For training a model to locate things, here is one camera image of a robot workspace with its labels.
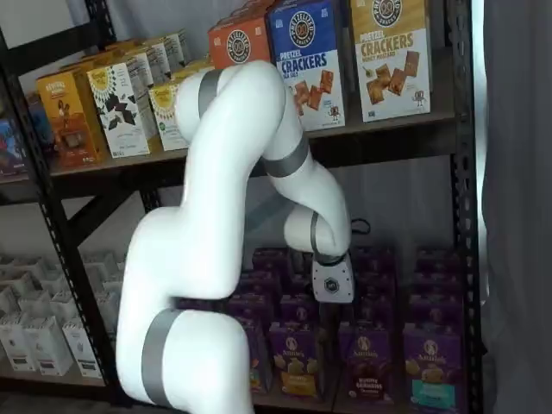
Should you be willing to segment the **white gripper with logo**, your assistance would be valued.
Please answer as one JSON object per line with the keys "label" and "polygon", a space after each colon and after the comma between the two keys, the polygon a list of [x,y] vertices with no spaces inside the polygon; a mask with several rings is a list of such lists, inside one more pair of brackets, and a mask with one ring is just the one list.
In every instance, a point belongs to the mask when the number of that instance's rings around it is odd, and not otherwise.
{"label": "white gripper with logo", "polygon": [[320,338],[332,342],[337,326],[337,304],[339,308],[338,338],[349,342],[354,333],[354,273],[349,254],[331,264],[312,264],[312,290],[319,302]]}

